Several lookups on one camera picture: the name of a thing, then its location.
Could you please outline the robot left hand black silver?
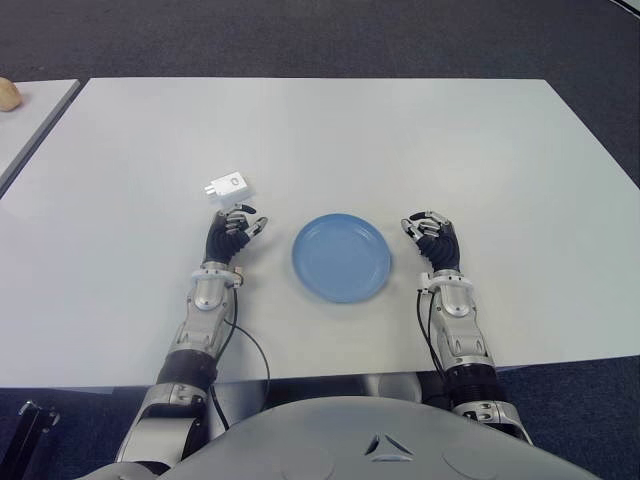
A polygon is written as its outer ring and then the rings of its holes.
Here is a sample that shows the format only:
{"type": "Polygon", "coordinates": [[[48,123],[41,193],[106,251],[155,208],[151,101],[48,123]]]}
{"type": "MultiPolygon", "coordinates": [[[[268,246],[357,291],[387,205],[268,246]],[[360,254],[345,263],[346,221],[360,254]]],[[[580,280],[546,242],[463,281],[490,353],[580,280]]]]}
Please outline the robot left hand black silver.
{"type": "Polygon", "coordinates": [[[249,222],[248,215],[256,213],[253,207],[241,203],[218,210],[207,233],[203,262],[229,265],[233,257],[265,229],[267,217],[249,222]]]}

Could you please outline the robot right hand black silver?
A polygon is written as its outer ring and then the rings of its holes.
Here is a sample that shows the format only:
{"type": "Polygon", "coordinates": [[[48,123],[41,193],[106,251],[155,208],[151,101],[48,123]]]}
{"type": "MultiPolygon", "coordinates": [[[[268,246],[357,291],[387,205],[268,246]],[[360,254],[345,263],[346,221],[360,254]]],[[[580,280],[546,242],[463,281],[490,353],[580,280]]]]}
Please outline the robot right hand black silver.
{"type": "Polygon", "coordinates": [[[448,218],[435,211],[422,211],[402,219],[401,227],[434,271],[460,271],[459,243],[448,218]]]}

